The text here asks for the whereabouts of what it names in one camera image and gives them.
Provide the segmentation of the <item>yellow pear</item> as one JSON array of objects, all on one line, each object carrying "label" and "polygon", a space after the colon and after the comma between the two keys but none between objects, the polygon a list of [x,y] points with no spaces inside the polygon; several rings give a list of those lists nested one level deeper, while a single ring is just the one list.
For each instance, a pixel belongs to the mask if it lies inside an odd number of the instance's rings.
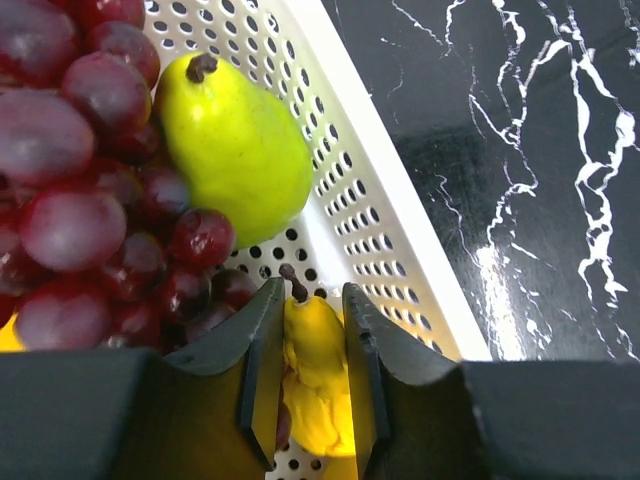
[{"label": "yellow pear", "polygon": [[346,458],[356,453],[344,320],[323,298],[311,295],[293,266],[279,274],[291,283],[284,303],[284,403],[291,435],[307,452]]}]

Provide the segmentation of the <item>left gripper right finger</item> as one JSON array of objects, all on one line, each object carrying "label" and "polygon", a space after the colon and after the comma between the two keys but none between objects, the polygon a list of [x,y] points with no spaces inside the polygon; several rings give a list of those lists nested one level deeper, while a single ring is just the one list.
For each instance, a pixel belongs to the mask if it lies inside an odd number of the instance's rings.
[{"label": "left gripper right finger", "polygon": [[342,292],[362,479],[635,479],[639,367],[454,362]]}]

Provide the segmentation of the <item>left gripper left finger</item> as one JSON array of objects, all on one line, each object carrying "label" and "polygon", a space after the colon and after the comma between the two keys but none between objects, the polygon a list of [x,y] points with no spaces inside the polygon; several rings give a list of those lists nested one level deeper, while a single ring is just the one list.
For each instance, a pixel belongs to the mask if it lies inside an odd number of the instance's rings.
[{"label": "left gripper left finger", "polygon": [[179,351],[1,358],[5,479],[261,479],[275,454],[285,289]]}]

